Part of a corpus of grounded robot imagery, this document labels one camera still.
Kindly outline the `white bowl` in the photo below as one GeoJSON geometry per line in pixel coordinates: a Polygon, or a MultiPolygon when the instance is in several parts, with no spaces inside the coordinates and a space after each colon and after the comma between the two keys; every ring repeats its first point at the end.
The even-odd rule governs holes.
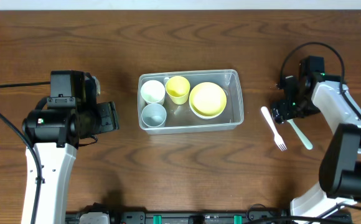
{"type": "Polygon", "coordinates": [[[213,116],[204,116],[204,115],[201,115],[201,114],[195,114],[197,117],[201,118],[201,119],[214,119],[218,116],[220,116],[220,114],[216,114],[216,115],[213,115],[213,116]]]}

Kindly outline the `pale green spoon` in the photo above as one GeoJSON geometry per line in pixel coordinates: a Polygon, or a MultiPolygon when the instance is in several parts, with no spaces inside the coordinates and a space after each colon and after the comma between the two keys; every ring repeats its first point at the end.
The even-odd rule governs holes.
{"type": "Polygon", "coordinates": [[[297,127],[297,125],[295,124],[295,122],[293,121],[293,119],[289,119],[287,120],[287,122],[291,125],[291,127],[294,129],[294,131],[296,132],[297,136],[300,138],[301,142],[303,143],[304,147],[308,150],[313,149],[313,145],[310,142],[310,140],[308,140],[308,138],[304,135],[304,133],[297,127]]]}

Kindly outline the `white cup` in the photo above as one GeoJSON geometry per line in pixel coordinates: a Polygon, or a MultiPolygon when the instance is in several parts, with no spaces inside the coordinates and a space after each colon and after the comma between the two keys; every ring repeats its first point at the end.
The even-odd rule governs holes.
{"type": "Polygon", "coordinates": [[[157,103],[163,105],[166,95],[164,85],[157,80],[150,80],[141,87],[141,96],[147,104],[157,103]]]}

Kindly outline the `grey cup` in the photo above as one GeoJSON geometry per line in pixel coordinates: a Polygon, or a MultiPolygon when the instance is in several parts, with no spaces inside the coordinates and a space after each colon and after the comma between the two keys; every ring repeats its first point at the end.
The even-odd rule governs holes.
{"type": "Polygon", "coordinates": [[[141,112],[142,122],[149,128],[164,127],[166,118],[167,112],[165,107],[158,103],[148,104],[141,112]]]}

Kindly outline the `yellow bowl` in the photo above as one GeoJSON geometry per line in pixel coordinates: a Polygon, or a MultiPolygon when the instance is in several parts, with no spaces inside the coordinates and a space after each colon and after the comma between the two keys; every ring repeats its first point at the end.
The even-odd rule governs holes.
{"type": "Polygon", "coordinates": [[[212,82],[196,85],[189,95],[189,106],[194,114],[213,116],[222,114],[227,105],[225,91],[212,82]]]}

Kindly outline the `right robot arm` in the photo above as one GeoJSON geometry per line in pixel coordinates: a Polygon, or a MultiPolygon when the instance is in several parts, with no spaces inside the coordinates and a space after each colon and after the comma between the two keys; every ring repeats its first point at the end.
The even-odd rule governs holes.
{"type": "Polygon", "coordinates": [[[319,181],[291,201],[290,214],[323,219],[361,202],[361,109],[341,77],[309,72],[282,78],[285,99],[271,105],[277,123],[322,113],[333,137],[319,168],[319,181]]]}

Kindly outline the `yellow cup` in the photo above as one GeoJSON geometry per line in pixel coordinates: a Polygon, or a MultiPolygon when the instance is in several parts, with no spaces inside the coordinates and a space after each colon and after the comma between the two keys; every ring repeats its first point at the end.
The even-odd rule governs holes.
{"type": "Polygon", "coordinates": [[[189,97],[190,83],[182,76],[170,78],[165,85],[166,92],[170,99],[177,105],[184,104],[189,97]]]}

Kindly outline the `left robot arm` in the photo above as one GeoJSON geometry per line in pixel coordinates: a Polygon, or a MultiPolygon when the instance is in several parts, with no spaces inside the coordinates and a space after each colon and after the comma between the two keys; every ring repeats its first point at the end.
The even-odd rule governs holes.
{"type": "Polygon", "coordinates": [[[50,95],[22,123],[30,141],[22,223],[64,223],[80,140],[119,129],[115,104],[97,103],[99,95],[98,79],[87,72],[50,74],[50,95]]]}

